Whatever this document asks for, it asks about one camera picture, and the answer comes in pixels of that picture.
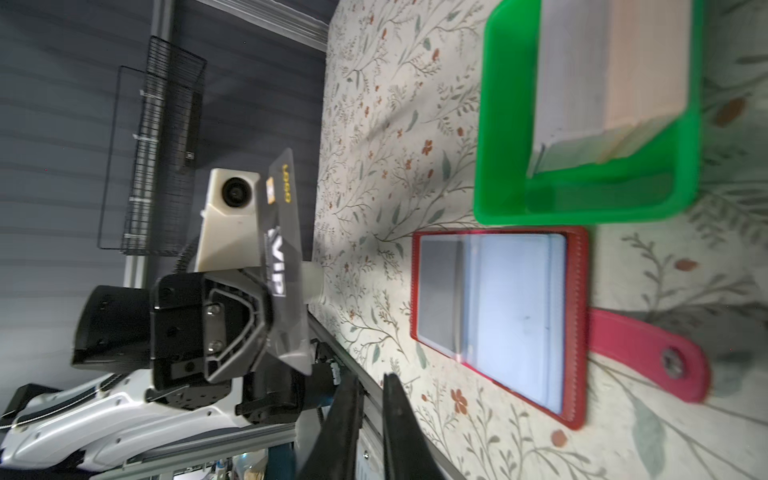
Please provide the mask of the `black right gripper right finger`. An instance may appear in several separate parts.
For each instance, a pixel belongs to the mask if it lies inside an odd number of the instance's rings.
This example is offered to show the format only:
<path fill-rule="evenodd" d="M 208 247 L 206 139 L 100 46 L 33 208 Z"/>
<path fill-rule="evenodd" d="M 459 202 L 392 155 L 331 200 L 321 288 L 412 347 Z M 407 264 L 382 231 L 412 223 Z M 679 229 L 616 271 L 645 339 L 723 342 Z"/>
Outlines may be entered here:
<path fill-rule="evenodd" d="M 411 408 L 399 377 L 386 374 L 383 381 L 383 442 L 385 478 L 443 480 L 437 462 Z"/>

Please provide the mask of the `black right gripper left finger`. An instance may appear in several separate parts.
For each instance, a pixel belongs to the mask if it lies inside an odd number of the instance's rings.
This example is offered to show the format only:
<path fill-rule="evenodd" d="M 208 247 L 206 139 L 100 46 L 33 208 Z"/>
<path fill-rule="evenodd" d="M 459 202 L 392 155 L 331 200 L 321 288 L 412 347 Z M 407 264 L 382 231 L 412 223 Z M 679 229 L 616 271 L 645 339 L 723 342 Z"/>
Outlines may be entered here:
<path fill-rule="evenodd" d="M 341 381 L 299 479 L 355 478 L 364 396 L 357 376 L 350 374 Z"/>

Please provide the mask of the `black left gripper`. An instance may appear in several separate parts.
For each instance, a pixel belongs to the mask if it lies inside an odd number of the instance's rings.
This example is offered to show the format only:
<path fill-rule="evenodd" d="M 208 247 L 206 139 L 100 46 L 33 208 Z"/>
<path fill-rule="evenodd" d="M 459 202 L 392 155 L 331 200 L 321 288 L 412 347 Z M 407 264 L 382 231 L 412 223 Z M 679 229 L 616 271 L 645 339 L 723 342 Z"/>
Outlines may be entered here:
<path fill-rule="evenodd" d="M 148 369 L 157 391 L 222 383 L 255 369 L 272 323 L 268 287 L 252 268 L 171 274 L 150 289 L 100 285 L 80 315 L 71 365 Z"/>

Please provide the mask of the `red card holder wallet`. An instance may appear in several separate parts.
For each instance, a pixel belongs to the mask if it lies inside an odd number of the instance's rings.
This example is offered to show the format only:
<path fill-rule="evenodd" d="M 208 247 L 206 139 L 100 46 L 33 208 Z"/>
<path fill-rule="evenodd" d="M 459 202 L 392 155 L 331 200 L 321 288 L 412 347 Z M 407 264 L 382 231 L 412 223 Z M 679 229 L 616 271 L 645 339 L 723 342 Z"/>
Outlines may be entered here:
<path fill-rule="evenodd" d="M 582 227 L 419 231 L 411 336 L 572 430 L 586 419 L 590 353 L 684 402 L 702 402 L 711 383 L 703 350 L 591 308 L 589 270 Z"/>

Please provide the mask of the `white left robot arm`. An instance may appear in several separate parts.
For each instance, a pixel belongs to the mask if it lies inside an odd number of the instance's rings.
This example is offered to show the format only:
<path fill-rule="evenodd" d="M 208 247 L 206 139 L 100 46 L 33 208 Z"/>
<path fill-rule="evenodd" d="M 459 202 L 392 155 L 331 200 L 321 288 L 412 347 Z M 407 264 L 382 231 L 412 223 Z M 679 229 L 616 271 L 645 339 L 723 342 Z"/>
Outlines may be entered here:
<path fill-rule="evenodd" d="M 19 388 L 1 420 L 2 466 L 102 472 L 178 441 L 293 422 L 311 370 L 307 300 L 298 281 L 257 268 L 96 288 L 72 362 L 101 377 Z"/>

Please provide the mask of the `green card tray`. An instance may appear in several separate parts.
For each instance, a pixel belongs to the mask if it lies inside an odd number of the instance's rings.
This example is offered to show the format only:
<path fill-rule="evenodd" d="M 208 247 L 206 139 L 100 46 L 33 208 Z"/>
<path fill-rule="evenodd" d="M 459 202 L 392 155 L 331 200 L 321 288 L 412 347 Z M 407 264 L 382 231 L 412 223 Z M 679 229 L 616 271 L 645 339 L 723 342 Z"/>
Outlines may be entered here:
<path fill-rule="evenodd" d="M 541 4 L 503 1 L 485 30 L 473 211 L 489 226 L 638 223 L 677 215 L 700 177 L 705 4 L 692 6 L 689 104 L 637 153 L 528 176 Z"/>

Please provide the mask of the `stack of cards in tray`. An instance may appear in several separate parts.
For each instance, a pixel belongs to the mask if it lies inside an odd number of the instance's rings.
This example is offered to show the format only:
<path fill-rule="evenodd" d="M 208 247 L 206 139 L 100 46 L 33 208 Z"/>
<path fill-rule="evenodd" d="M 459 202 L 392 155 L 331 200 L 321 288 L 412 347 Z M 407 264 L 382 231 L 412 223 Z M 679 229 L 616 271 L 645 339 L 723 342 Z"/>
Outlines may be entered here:
<path fill-rule="evenodd" d="M 636 153 L 688 107 L 690 1 L 544 1 L 530 176 Z"/>

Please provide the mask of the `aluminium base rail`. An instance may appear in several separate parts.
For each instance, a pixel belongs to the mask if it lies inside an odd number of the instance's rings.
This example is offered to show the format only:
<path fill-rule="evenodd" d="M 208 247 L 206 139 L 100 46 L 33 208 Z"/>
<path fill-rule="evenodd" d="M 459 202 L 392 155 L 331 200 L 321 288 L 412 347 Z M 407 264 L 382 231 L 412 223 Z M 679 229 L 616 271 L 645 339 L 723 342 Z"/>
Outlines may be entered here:
<path fill-rule="evenodd" d="M 350 371 L 352 371 L 359 379 L 363 390 L 367 395 L 366 401 L 369 406 L 364 408 L 364 412 L 373 421 L 374 429 L 383 433 L 382 420 L 374 420 L 373 411 L 377 411 L 377 415 L 382 417 L 383 415 L 383 389 L 379 386 L 378 382 L 371 377 L 365 369 L 351 356 L 351 354 L 337 341 L 334 335 L 312 314 L 308 313 L 308 324 L 313 332 L 313 336 L 320 341 L 327 343 L 333 350 L 334 354 L 339 358 Z M 429 440 L 426 439 L 426 445 L 436 461 L 440 470 L 447 479 L 464 480 L 465 476 L 451 463 L 451 461 Z"/>

